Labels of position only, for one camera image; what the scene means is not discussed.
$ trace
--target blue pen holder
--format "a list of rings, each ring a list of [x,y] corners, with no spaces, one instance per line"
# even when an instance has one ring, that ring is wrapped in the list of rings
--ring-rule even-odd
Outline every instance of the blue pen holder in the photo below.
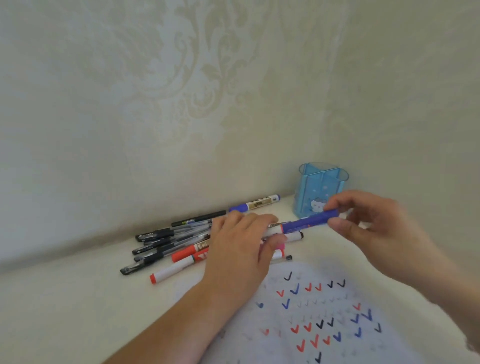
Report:
[[[305,163],[299,172],[301,177],[293,203],[293,212],[298,218],[322,212],[328,199],[342,192],[349,178],[346,170],[328,163]]]

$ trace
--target cream wall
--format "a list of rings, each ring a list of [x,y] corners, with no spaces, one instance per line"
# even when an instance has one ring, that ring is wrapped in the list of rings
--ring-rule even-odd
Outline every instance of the cream wall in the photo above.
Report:
[[[0,263],[291,193],[346,1],[0,5]]]
[[[324,160],[480,254],[480,3],[360,1],[335,62]]]

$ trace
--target hand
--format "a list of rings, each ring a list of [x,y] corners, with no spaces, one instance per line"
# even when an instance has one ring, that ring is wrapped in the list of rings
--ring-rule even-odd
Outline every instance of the hand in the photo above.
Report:
[[[204,289],[234,311],[244,305],[267,275],[275,248],[287,239],[283,234],[273,235],[260,249],[263,233],[277,221],[274,215],[243,216],[238,211],[214,219],[200,282]]]
[[[395,200],[362,191],[332,196],[324,210],[338,208],[347,219],[331,218],[328,225],[356,244],[368,261],[386,276],[419,289],[423,278],[454,269],[428,234]],[[367,229],[358,224],[371,223]]]

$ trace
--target paper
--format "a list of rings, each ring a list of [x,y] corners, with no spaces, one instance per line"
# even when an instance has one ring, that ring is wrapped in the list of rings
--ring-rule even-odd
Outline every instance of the paper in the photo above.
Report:
[[[335,263],[270,267],[202,364],[423,363]]]

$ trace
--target cartoon cat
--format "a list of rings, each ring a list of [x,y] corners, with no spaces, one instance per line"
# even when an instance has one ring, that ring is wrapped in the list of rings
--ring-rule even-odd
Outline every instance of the cartoon cat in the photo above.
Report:
[[[324,205],[327,203],[326,199],[317,197],[316,199],[310,202],[313,212],[322,212],[324,210]]]

